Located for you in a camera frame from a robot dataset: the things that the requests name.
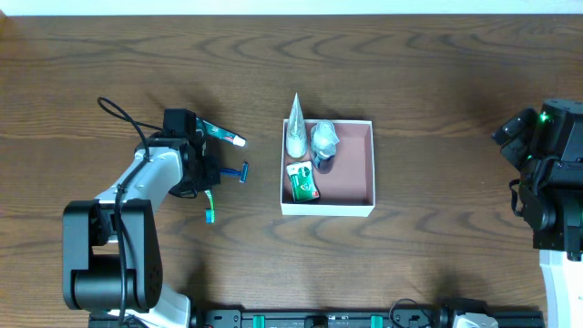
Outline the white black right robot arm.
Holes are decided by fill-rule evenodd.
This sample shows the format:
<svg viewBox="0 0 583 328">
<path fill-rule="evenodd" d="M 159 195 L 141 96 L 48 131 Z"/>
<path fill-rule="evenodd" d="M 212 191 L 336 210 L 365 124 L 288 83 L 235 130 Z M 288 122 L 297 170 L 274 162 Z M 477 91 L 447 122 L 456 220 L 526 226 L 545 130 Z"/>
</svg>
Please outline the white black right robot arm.
<svg viewBox="0 0 583 328">
<path fill-rule="evenodd" d="M 551 327 L 582 325 L 582 103 L 548 99 L 491 135 L 519 172 L 511 209 L 533 231 Z"/>
</svg>

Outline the green white soap packet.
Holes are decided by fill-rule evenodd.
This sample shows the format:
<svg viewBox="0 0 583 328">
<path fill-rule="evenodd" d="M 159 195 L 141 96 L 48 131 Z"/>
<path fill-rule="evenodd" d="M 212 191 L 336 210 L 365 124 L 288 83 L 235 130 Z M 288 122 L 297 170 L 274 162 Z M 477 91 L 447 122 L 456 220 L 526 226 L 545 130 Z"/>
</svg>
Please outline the green white soap packet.
<svg viewBox="0 0 583 328">
<path fill-rule="evenodd" d="M 310 161 L 295 162 L 286 166 L 286 173 L 291 183 L 293 201 L 303 203 L 320 198 Z"/>
</svg>

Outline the blue disposable razor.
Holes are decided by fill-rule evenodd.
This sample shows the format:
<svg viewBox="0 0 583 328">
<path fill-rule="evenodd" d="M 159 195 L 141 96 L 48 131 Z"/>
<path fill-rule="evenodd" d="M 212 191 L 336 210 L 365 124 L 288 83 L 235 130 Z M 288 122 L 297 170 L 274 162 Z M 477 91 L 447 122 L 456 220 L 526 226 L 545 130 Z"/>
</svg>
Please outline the blue disposable razor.
<svg viewBox="0 0 583 328">
<path fill-rule="evenodd" d="M 249 173 L 249 163 L 248 162 L 243 162 L 241 169 L 231 169 L 231 168 L 220 169 L 221 175 L 236 177 L 239 179 L 240 183 L 245 183 L 247 181 L 248 173 Z"/>
</svg>

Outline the green Colgate toothpaste tube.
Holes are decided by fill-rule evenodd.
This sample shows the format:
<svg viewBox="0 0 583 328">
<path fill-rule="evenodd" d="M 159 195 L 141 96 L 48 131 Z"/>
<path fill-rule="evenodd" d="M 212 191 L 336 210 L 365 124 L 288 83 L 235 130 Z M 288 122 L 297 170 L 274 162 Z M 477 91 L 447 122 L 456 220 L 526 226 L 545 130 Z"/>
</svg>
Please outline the green Colgate toothpaste tube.
<svg viewBox="0 0 583 328">
<path fill-rule="evenodd" d="M 240 135 L 216 126 L 202 118 L 197 118 L 197 129 L 200 129 L 207 136 L 229 142 L 237 147 L 244 147 L 247 143 L 246 139 Z"/>
</svg>

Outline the clear bottle blue liquid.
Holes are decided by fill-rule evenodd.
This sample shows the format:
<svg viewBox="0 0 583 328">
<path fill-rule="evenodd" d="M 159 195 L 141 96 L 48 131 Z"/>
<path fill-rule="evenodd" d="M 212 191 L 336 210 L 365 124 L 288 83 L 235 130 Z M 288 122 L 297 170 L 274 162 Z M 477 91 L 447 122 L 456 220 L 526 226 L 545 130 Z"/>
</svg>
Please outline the clear bottle blue liquid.
<svg viewBox="0 0 583 328">
<path fill-rule="evenodd" d="M 311 160 L 321 174 L 332 170 L 337 144 L 340 142 L 335 126 L 330 120 L 321 120 L 311 130 Z"/>
</svg>

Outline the green Colgate toothbrush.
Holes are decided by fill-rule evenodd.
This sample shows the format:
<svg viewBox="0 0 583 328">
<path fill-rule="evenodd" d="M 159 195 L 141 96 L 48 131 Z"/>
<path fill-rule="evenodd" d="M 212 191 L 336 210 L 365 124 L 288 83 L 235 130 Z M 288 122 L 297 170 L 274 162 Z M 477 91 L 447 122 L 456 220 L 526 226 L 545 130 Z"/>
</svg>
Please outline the green Colgate toothbrush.
<svg viewBox="0 0 583 328">
<path fill-rule="evenodd" d="M 215 206 L 214 206 L 214 198 L 211 190 L 205 190 L 205 195 L 209 200 L 209 206 L 205 209 L 205 221 L 207 224 L 214 224 L 215 223 Z"/>
</svg>

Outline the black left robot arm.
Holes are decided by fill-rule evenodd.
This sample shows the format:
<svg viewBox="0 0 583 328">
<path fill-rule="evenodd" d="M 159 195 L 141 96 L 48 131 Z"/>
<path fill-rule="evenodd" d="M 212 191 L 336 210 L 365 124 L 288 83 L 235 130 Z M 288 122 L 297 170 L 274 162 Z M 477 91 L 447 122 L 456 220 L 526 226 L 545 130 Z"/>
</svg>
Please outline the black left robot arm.
<svg viewBox="0 0 583 328">
<path fill-rule="evenodd" d="M 172 194 L 196 195 L 216 178 L 206 139 L 157 133 L 126 171 L 92 200 L 63 212 L 63 297 L 90 327 L 194 327 L 192 300 L 163 282 L 154 215 Z"/>
</svg>

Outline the white cream tube gold cap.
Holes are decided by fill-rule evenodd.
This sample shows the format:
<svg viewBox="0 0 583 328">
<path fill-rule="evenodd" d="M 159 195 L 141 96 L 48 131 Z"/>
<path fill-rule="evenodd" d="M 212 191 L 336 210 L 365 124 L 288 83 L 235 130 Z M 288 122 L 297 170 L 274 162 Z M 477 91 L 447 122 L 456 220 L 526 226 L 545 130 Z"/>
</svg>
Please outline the white cream tube gold cap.
<svg viewBox="0 0 583 328">
<path fill-rule="evenodd" d="M 295 94 L 286 130 L 287 154 L 294 159 L 302 158 L 307 151 L 307 132 L 299 95 Z"/>
</svg>

